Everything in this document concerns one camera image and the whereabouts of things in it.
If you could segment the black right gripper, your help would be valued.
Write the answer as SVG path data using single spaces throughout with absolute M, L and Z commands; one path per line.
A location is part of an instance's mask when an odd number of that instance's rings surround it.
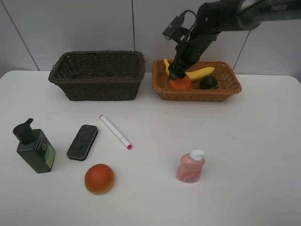
M 186 70 L 196 64 L 205 50 L 216 40 L 216 33 L 197 38 L 194 42 L 184 42 L 176 46 L 174 62 L 168 66 L 169 78 L 171 80 L 183 79 Z

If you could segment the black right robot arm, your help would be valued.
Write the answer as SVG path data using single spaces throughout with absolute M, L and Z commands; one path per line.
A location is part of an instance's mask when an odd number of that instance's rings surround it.
M 168 67 L 169 78 L 183 79 L 186 70 L 195 65 L 201 55 L 221 32 L 251 31 L 264 21 L 295 20 L 301 17 L 299 0 L 219 0 L 202 4 L 195 21 L 187 29 L 182 26 L 185 10 L 163 31 L 166 40 L 174 40 L 176 55 Z

